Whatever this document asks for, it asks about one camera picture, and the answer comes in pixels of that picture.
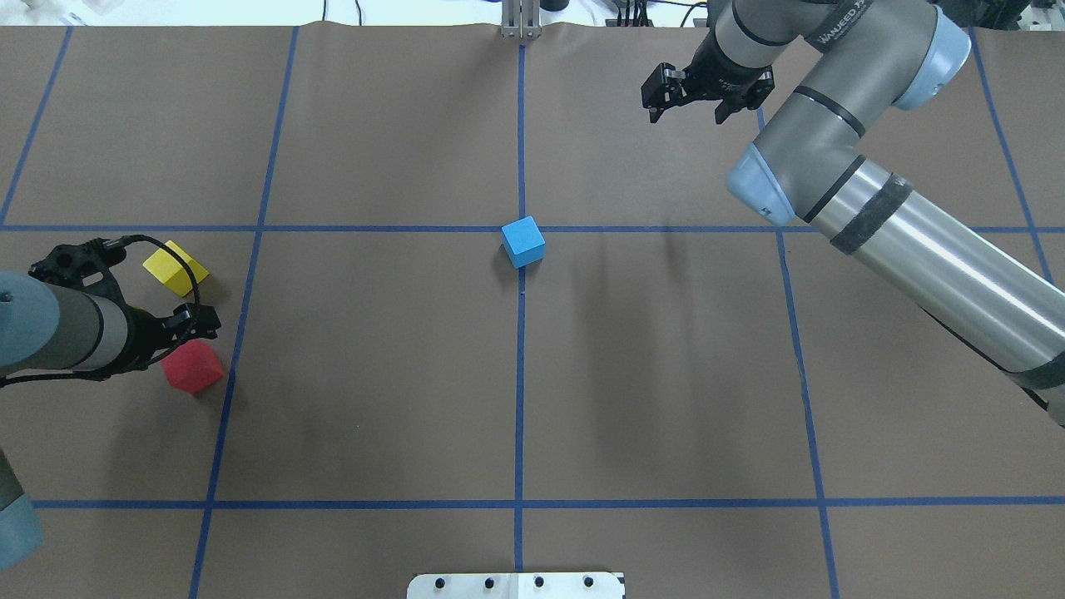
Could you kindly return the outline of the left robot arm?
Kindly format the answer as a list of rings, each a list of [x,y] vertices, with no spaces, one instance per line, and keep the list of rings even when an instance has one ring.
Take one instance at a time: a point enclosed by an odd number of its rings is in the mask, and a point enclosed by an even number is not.
[[[148,234],[60,244],[26,273],[1,280],[2,386],[46,381],[102,382],[160,363],[193,339],[214,339],[222,327],[201,288],[170,317],[128,304],[111,269],[128,246],[155,243]]]

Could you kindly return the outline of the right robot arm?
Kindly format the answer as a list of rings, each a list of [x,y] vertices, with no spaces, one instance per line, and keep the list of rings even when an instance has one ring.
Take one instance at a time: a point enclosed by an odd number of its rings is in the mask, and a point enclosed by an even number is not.
[[[971,41],[939,5],[726,1],[688,66],[659,64],[641,85],[650,122],[700,100],[718,124],[756,110],[796,39],[820,60],[731,168],[730,193],[773,225],[810,224],[1062,423],[1062,290],[859,151],[887,110],[924,106],[966,63]]]

